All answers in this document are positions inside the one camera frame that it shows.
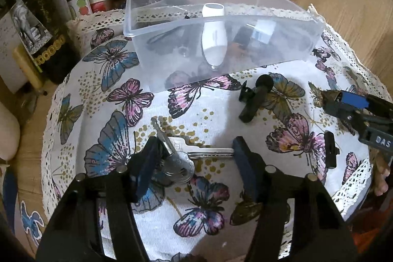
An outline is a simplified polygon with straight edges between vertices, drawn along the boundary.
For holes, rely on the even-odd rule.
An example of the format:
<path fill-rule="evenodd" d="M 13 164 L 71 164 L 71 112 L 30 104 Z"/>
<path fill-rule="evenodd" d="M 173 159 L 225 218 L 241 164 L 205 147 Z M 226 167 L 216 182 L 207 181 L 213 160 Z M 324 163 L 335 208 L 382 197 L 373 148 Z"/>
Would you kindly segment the person's right hand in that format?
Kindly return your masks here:
<path fill-rule="evenodd" d="M 384 154 L 378 152 L 374 159 L 373 191 L 376 196 L 381 196 L 388 190 L 386 178 L 390 175 L 390 167 L 385 161 Z"/>

